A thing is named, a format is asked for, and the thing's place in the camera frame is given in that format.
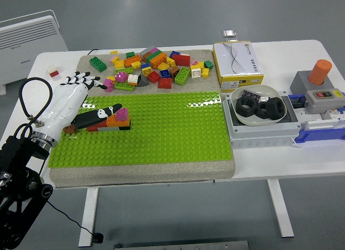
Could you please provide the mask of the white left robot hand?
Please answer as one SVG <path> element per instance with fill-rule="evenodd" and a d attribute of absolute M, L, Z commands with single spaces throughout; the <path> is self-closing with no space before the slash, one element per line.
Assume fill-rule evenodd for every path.
<path fill-rule="evenodd" d="M 77 129 L 87 128 L 107 120 L 122 108 L 122 104 L 117 103 L 79 114 L 79 108 L 93 87 L 107 89 L 107 86 L 100 82 L 100 78 L 91 76 L 90 72 L 75 72 L 67 76 L 65 81 L 54 89 L 52 101 L 40 116 L 44 125 L 33 130 L 31 140 L 54 148 L 59 143 L 65 127 L 74 125 Z"/>

